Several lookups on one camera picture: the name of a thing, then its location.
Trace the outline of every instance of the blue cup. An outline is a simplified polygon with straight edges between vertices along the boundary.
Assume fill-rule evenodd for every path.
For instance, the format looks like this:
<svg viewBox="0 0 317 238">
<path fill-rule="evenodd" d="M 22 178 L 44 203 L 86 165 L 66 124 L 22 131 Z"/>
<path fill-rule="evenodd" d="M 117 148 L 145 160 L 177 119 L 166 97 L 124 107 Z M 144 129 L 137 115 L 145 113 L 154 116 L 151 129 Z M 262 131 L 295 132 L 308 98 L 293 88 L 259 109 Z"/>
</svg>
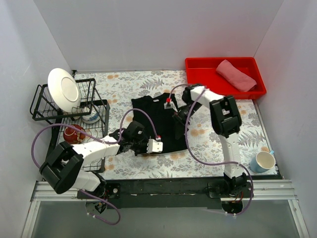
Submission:
<svg viewBox="0 0 317 238">
<path fill-rule="evenodd" d="M 275 166 L 275 159 L 273 157 L 274 151 L 261 151 L 250 162 L 250 169 L 254 173 L 264 173 Z"/>
</svg>

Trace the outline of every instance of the floral tablecloth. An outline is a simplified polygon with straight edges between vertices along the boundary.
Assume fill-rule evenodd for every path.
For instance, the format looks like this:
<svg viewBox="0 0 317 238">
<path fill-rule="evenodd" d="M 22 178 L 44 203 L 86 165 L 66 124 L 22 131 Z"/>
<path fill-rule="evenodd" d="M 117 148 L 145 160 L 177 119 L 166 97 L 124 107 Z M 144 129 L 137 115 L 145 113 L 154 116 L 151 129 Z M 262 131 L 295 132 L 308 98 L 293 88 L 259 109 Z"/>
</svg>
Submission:
<svg viewBox="0 0 317 238">
<path fill-rule="evenodd" d="M 97 90 L 110 104 L 109 132 L 119 128 L 123 114 L 132 108 L 131 99 L 170 92 L 175 85 L 186 83 L 184 70 L 132 71 L 111 73 L 77 73 L 75 79 L 95 78 Z M 179 106 L 183 105 L 183 88 L 175 91 Z M 252 100 L 238 100 L 242 117 L 239 148 L 242 163 L 249 168 L 259 151 L 268 151 L 264 132 Z M 132 121 L 131 112 L 123 126 Z M 220 139 L 211 126 L 209 109 L 201 107 L 192 117 L 189 144 L 195 155 L 206 162 L 223 161 Z M 105 179 L 188 178 L 223 176 L 223 166 L 205 166 L 196 162 L 187 150 L 158 156 L 134 156 L 132 151 L 106 158 Z M 277 174 L 271 169 L 261 175 Z"/>
</svg>

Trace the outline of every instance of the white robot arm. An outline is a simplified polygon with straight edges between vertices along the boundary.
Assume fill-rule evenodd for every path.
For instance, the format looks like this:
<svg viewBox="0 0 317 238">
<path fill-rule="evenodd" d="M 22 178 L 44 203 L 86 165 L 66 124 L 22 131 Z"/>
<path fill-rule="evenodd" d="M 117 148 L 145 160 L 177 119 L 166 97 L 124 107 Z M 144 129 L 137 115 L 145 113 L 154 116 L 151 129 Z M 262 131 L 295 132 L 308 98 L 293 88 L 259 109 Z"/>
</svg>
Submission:
<svg viewBox="0 0 317 238">
<path fill-rule="evenodd" d="M 224 97 L 216 94 L 206 89 L 201 84 L 186 87 L 182 96 L 182 100 L 186 105 L 180 107 L 173 116 L 175 119 L 176 138 L 179 138 L 184 134 L 189 110 L 202 92 L 204 93 L 194 105 L 190 116 L 192 116 L 202 105 L 209 108 L 212 127 L 221 141 L 224 161 L 240 163 L 238 133 L 242 121 L 235 99 L 232 96 Z M 247 184 L 246 174 L 244 173 L 243 168 L 238 164 L 225 164 L 223 176 L 224 183 L 219 185 L 219 194 L 238 194 Z"/>
<path fill-rule="evenodd" d="M 69 145 L 62 142 L 56 146 L 40 167 L 40 173 L 52 186 L 57 194 L 64 193 L 70 188 L 84 189 L 95 196 L 104 193 L 106 181 L 98 174 L 86 172 L 81 168 L 100 158 L 117 155 L 128 150 L 135 154 L 160 153 L 163 143 L 157 140 L 148 139 L 144 134 L 144 127 L 132 121 L 123 130 L 120 142 L 117 142 L 119 130 L 102 138 L 102 141 L 113 144 L 92 141 L 84 144 Z"/>
<path fill-rule="evenodd" d="M 198 96 L 202 93 L 202 91 L 205 89 L 204 86 L 196 86 L 193 89 L 190 90 L 190 95 L 191 95 L 191 99 L 194 101 L 198 98 Z M 221 100 L 224 99 L 224 96 L 216 94 L 210 90 L 206 90 L 203 94 L 203 96 L 197 101 L 198 103 L 200 103 L 201 105 L 210 108 L 211 107 L 211 103 L 216 103 L 220 102 Z M 233 115 L 230 115 L 230 110 L 226 110 L 225 108 L 221 109 L 221 112 L 223 114 L 223 116 L 225 117 L 226 115 L 228 115 L 227 120 L 228 119 L 232 119 Z M 215 117 L 216 115 L 213 114 L 213 112 L 211 111 L 211 118 Z M 237 117 L 237 123 L 239 124 L 239 126 L 241 125 L 241 118 L 240 118 L 240 114 L 238 113 L 238 115 L 234 115 L 235 117 Z M 234 130 L 233 133 L 228 133 L 227 135 L 223 134 L 218 134 L 220 141 L 221 141 L 221 145 L 222 145 L 222 150 L 223 150 L 223 157 L 224 157 L 224 161 L 225 162 L 231 162 L 231 161 L 235 161 L 240 163 L 241 159 L 240 159 L 240 153 L 239 153 L 239 147 L 238 147 L 238 130 Z M 239 177 L 242 175 L 242 173 L 244 172 L 243 168 L 240 166 L 237 166 L 235 164 L 227 164 L 224 167 L 224 173 L 230 178 L 232 179 L 233 177 Z"/>
</svg>

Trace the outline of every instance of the dish rack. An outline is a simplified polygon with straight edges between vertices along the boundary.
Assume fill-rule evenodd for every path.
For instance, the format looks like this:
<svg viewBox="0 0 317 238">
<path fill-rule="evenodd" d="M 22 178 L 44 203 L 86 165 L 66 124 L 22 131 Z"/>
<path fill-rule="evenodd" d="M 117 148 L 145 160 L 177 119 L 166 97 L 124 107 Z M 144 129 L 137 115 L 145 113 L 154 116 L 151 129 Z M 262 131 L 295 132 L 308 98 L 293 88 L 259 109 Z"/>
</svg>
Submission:
<svg viewBox="0 0 317 238">
<path fill-rule="evenodd" d="M 76 83 L 79 88 L 81 101 L 79 107 L 72 109 L 73 113 L 63 112 L 63 110 L 58 107 L 50 95 L 47 84 L 38 85 L 30 107 L 32 119 L 35 121 L 45 120 L 49 124 L 77 124 L 96 138 L 105 137 L 108 134 L 109 103 L 107 100 L 101 99 L 101 96 L 96 89 L 95 79 L 76 80 Z M 87 107 L 89 110 L 83 113 L 82 108 L 84 107 Z M 84 123 L 81 116 L 89 115 L 92 108 L 96 110 L 100 119 L 96 123 Z M 61 126 L 52 127 L 52 137 L 47 156 L 54 150 L 57 144 L 64 141 L 64 130 L 65 128 Z M 86 136 L 83 143 L 90 141 L 92 141 L 92 139 Z M 105 171 L 105 159 L 101 158 L 99 161 L 94 161 L 89 165 L 83 166 L 82 170 L 102 173 Z"/>
</svg>

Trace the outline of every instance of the red plastic basket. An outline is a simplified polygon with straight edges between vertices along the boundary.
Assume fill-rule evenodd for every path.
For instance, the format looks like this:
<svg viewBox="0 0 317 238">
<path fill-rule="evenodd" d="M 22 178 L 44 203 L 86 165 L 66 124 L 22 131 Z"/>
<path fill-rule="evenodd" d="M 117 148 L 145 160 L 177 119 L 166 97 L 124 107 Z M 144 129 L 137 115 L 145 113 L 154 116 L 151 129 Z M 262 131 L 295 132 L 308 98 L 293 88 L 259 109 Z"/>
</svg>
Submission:
<svg viewBox="0 0 317 238">
<path fill-rule="evenodd" d="M 253 78 L 257 82 L 256 87 L 249 92 L 240 92 L 233 87 L 225 78 L 216 73 L 216 68 L 223 60 L 228 60 L 238 70 Z M 232 95 L 235 99 L 258 99 L 266 93 L 253 57 L 187 58 L 185 64 L 188 83 L 201 83 L 217 94 Z"/>
</svg>

